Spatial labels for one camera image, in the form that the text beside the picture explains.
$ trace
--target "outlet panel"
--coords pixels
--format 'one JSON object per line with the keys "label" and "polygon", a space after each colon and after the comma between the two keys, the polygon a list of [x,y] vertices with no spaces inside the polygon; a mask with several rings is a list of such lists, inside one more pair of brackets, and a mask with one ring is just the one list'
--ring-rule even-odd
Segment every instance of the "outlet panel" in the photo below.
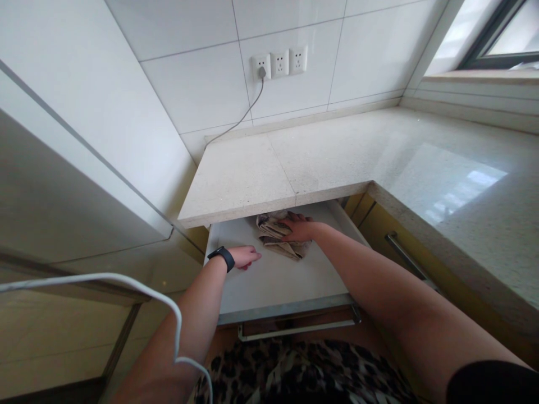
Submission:
{"label": "outlet panel", "polygon": [[260,81],[260,77],[258,77],[258,69],[260,69],[261,67],[266,70],[266,76],[264,77],[264,81],[271,80],[271,62],[269,58],[269,53],[251,56],[251,70],[253,73],[254,81]]}
{"label": "outlet panel", "polygon": [[284,52],[272,52],[269,54],[271,59],[272,79],[288,76],[289,54],[288,50],[285,50]]}
{"label": "outlet panel", "polygon": [[307,45],[290,48],[289,74],[300,74],[307,70]]}

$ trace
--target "open drawer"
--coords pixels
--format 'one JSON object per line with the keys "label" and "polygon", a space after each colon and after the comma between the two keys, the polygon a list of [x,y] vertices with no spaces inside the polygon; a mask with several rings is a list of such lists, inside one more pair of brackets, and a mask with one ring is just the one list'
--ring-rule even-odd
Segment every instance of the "open drawer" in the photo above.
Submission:
{"label": "open drawer", "polygon": [[[311,216],[367,245],[337,201],[297,206],[294,213]],[[212,224],[206,256],[221,245],[254,245],[261,260],[226,276],[219,325],[352,304],[339,275],[322,250],[312,243],[307,257],[295,262],[265,249],[258,240],[255,216]]]}

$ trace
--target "beige towel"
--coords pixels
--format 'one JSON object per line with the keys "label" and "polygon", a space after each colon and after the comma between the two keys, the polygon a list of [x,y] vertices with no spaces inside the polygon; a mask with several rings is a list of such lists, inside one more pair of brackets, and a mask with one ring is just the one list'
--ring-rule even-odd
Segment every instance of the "beige towel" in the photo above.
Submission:
{"label": "beige towel", "polygon": [[311,241],[281,241],[281,238],[292,233],[288,226],[278,223],[279,220],[290,219],[287,210],[262,213],[257,216],[257,227],[260,230],[258,239],[267,249],[299,261],[305,258]]}

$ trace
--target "cabinet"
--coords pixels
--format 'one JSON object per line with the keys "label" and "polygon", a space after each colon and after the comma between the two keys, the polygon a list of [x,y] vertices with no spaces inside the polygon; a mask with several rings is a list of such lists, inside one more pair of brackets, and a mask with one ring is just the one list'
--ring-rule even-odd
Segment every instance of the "cabinet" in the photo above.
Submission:
{"label": "cabinet", "polygon": [[368,211],[369,213],[364,218],[361,218],[359,229],[372,249],[404,268],[410,269],[385,240],[388,233],[396,232],[396,239],[400,246],[422,267],[425,274],[449,301],[487,330],[515,355],[537,369],[539,366],[539,352],[537,352],[537,348],[533,344],[504,322],[492,307],[481,300],[460,278],[421,245],[380,204],[373,201]]}

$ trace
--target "power cord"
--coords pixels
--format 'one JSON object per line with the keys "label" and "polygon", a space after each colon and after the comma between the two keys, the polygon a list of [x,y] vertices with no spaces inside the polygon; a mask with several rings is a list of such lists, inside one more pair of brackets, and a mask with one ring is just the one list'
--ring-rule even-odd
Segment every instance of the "power cord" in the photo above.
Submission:
{"label": "power cord", "polygon": [[260,98],[260,96],[262,95],[262,90],[264,89],[264,77],[266,76],[266,69],[261,67],[260,69],[258,69],[258,77],[260,77],[262,79],[262,87],[260,88],[260,93],[258,93],[258,97],[256,98],[256,100],[254,101],[254,103],[249,107],[249,109],[247,110],[247,112],[245,113],[245,115],[243,115],[243,117],[240,119],[240,121],[235,124],[234,126],[232,126],[232,128],[229,128],[227,129],[226,131],[224,131],[222,134],[220,134],[219,136],[216,136],[214,137],[212,140],[210,140],[208,143],[206,143],[206,146],[204,147],[204,150],[206,150],[206,147],[208,147],[208,145],[213,142],[214,140],[216,139],[219,139],[222,135],[224,134],[227,134],[228,132],[230,132],[232,129],[234,129],[236,126],[238,126],[240,123],[243,122],[243,120],[245,119],[245,117],[247,116],[247,114],[249,113],[249,111],[251,110],[251,108],[254,107],[254,105],[257,103],[258,99]]}
{"label": "power cord", "polygon": [[204,366],[202,366],[200,363],[196,362],[195,360],[191,358],[188,358],[185,356],[178,357],[178,352],[180,351],[181,311],[178,305],[170,297],[165,296],[162,293],[156,292],[155,290],[140,283],[139,281],[134,280],[133,278],[130,278],[125,275],[111,273],[111,272],[4,283],[4,284],[0,284],[0,293],[20,290],[20,289],[32,289],[36,287],[52,286],[52,285],[58,285],[58,284],[96,281],[98,279],[110,279],[112,281],[119,281],[119,282],[127,283],[129,286],[134,287],[135,289],[141,291],[142,293],[146,293],[147,295],[152,296],[157,300],[161,300],[163,303],[165,303],[172,309],[172,312],[176,316],[176,334],[174,336],[174,363],[175,364],[181,363],[181,362],[188,363],[189,365],[194,366],[195,368],[197,368],[204,374],[204,376],[208,380],[208,385],[209,385],[209,403],[213,404],[213,387],[212,387],[211,377],[209,376],[209,372],[206,370]]}

